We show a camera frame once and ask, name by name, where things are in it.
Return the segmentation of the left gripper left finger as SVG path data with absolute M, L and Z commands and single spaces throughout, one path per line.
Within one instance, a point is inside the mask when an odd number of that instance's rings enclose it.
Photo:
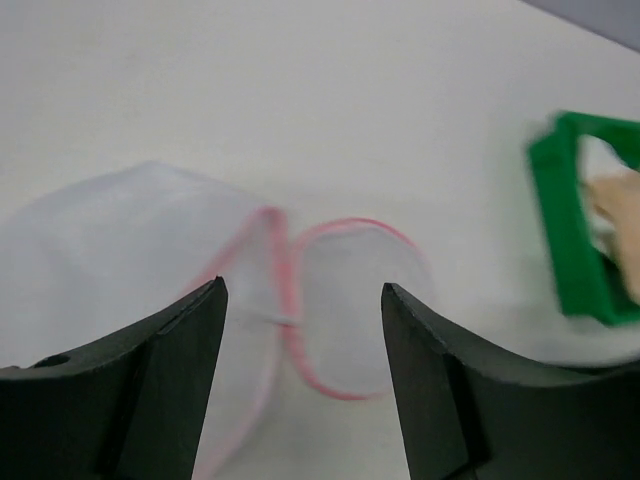
M 216 278 L 166 309 L 1 372 L 5 479 L 188 479 L 224 331 Z

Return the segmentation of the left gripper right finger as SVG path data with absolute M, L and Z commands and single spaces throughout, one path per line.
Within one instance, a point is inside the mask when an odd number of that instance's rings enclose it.
M 639 365 L 566 368 L 501 348 L 396 284 L 382 325 L 414 479 L 635 479 Z

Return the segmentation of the white mesh laundry bag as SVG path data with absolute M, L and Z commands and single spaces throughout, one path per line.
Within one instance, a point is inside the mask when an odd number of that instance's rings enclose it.
M 385 283 L 434 295 L 422 255 L 375 220 L 319 224 L 160 163 L 47 194 L 1 225 L 1 362 L 29 366 L 104 337 L 222 276 L 224 336 L 194 475 L 212 479 L 270 405 L 282 358 L 341 400 L 384 394 Z

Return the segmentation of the beige bra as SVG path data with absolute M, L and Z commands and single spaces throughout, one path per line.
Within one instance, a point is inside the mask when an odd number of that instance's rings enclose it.
M 639 173 L 600 176 L 587 183 L 596 214 L 613 226 L 610 251 L 629 297 L 639 302 Z

